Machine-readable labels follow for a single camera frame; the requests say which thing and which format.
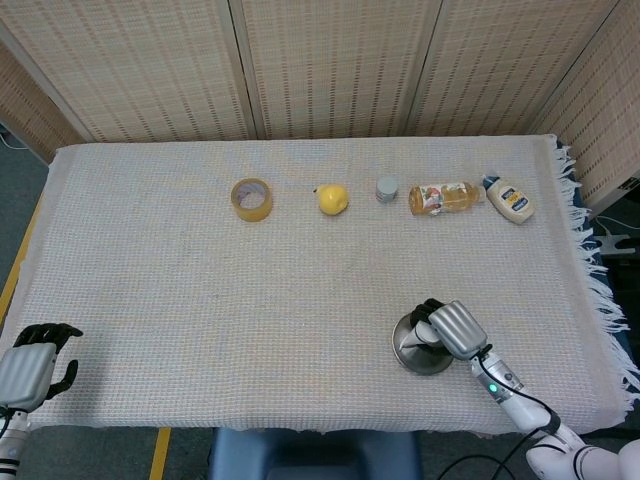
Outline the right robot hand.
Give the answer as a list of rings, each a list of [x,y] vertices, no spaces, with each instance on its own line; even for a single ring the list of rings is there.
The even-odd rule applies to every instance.
[[[429,298],[410,314],[412,329],[402,347],[440,343],[458,360],[471,360],[487,345],[487,334],[458,300]]]

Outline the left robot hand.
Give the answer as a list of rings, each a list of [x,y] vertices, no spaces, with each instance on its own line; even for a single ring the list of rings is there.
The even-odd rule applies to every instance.
[[[83,332],[66,323],[25,327],[1,358],[1,410],[31,413],[73,385],[79,362],[71,360],[61,380],[53,383],[58,354]]]

